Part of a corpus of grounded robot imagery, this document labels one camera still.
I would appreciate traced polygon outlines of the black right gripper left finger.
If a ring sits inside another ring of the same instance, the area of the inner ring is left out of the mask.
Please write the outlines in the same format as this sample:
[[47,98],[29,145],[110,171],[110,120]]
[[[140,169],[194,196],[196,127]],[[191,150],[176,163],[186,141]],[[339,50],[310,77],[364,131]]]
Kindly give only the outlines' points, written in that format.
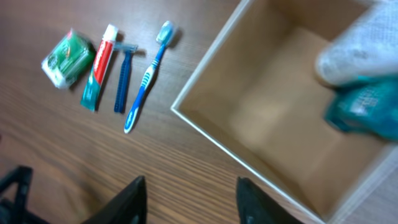
[[146,222],[146,179],[140,175],[83,224],[146,224]]

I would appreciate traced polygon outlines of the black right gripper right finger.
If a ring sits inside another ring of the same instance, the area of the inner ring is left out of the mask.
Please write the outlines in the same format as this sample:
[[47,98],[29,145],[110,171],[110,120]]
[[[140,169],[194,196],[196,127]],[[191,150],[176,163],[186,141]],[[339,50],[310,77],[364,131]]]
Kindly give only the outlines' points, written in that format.
[[237,178],[236,203],[241,224],[302,224],[246,177]]

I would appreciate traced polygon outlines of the white cardboard box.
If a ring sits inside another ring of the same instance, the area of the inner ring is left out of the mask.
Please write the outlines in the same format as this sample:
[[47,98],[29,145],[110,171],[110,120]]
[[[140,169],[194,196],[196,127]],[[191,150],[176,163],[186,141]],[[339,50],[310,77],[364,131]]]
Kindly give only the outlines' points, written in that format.
[[364,11],[357,1],[238,3],[171,109],[316,223],[396,223],[397,146],[345,134],[318,54]]

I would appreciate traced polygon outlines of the red green Colgate toothpaste tube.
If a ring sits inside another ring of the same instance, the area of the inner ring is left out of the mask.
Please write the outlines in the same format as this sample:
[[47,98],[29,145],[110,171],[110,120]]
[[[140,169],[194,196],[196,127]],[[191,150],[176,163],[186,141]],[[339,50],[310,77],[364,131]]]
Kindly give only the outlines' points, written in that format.
[[101,86],[113,53],[118,31],[119,29],[116,26],[109,24],[100,42],[80,101],[80,104],[88,110],[94,111],[96,109]]

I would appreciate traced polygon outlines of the blue disposable razor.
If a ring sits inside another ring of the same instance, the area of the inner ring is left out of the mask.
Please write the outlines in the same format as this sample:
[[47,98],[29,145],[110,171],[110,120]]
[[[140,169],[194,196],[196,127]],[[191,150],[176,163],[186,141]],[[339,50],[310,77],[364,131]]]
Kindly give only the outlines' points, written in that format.
[[127,90],[129,85],[129,77],[131,73],[132,56],[137,51],[137,48],[137,45],[128,45],[122,42],[115,43],[114,50],[124,52],[124,60],[120,69],[118,89],[116,92],[116,99],[114,104],[115,113],[124,113]]

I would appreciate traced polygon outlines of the blue Listerine mouthwash bottle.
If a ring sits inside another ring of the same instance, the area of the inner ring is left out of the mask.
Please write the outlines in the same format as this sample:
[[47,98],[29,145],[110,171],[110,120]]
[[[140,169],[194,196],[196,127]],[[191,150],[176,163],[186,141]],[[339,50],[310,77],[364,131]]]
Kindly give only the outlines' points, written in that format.
[[324,119],[345,133],[397,141],[397,77],[360,78],[335,88]]

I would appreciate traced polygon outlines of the green white soap pack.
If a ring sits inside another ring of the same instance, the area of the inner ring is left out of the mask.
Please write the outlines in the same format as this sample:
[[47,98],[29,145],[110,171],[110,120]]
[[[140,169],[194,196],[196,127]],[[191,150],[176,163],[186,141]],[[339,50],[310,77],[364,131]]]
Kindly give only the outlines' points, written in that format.
[[71,28],[65,37],[43,59],[44,73],[58,89],[73,85],[95,57],[91,41]]

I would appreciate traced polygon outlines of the white Pantene conditioner tube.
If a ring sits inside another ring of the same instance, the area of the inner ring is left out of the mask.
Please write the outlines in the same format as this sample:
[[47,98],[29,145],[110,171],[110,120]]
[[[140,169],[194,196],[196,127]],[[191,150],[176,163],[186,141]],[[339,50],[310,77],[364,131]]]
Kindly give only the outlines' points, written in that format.
[[375,3],[323,50],[317,78],[331,86],[397,76],[397,1]]

